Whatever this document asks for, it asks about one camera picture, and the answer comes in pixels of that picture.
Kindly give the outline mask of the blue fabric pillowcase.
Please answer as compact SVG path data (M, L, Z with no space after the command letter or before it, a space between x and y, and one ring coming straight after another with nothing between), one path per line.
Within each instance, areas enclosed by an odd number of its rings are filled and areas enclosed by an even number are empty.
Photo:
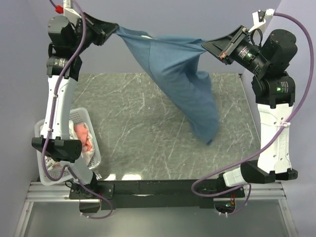
M198 70L206 50L202 39L153 37L144 31L119 27L116 34L170 101L187 117L193 135L209 145L219 129L219 116L210 74Z

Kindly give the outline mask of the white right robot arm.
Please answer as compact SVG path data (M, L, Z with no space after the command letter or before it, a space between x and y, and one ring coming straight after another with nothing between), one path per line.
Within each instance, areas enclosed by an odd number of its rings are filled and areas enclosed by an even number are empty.
M240 26L227 36L202 43L202 47L226 65L236 61L253 74L252 90L260 114L261 149L257 160L222 173L217 193L228 197L234 187L293 180L298 172L289 157L289 126L296 86L286 72L297 53L296 37L287 30L273 30L265 42L255 44L254 31Z

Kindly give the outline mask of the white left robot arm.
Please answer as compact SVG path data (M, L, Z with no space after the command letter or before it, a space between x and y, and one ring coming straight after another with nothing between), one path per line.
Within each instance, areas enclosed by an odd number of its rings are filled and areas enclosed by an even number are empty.
M88 14L73 22L62 15L49 20L48 102L40 135L32 138L32 147L39 154L40 180L46 186L73 179L83 184L85 197L94 198L99 192L95 174L81 157L81 141L70 139L69 117L82 65L80 54L91 44L102 46L118 28L117 23Z

